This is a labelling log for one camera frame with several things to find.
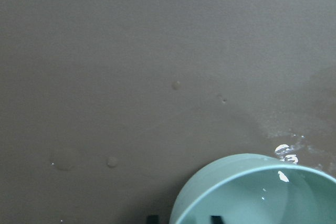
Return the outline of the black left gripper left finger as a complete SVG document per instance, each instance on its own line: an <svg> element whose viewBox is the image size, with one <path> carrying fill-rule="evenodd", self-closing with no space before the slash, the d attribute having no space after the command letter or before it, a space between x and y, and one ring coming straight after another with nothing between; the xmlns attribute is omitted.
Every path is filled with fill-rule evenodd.
<svg viewBox="0 0 336 224"><path fill-rule="evenodd" d="M146 217L146 224L159 224L159 215L148 215Z"/></svg>

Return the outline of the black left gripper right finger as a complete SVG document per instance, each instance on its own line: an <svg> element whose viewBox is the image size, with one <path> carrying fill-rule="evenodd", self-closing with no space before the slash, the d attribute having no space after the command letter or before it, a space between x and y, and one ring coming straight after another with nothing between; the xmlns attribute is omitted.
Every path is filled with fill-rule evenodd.
<svg viewBox="0 0 336 224"><path fill-rule="evenodd" d="M223 224L222 216L211 216L211 224Z"/></svg>

